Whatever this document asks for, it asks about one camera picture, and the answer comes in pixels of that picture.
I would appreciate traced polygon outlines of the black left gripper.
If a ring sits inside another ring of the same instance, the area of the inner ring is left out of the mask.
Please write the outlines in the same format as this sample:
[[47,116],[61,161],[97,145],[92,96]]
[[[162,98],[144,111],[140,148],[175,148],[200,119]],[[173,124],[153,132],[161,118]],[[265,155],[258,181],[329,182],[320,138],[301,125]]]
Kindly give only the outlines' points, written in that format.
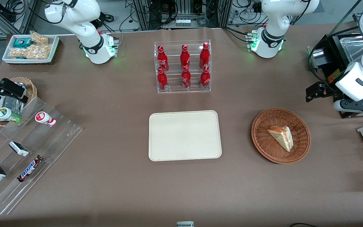
[[321,83],[320,81],[311,85],[311,89],[306,89],[306,102],[311,102],[313,99],[337,97],[338,93],[335,89],[331,88],[328,84]]

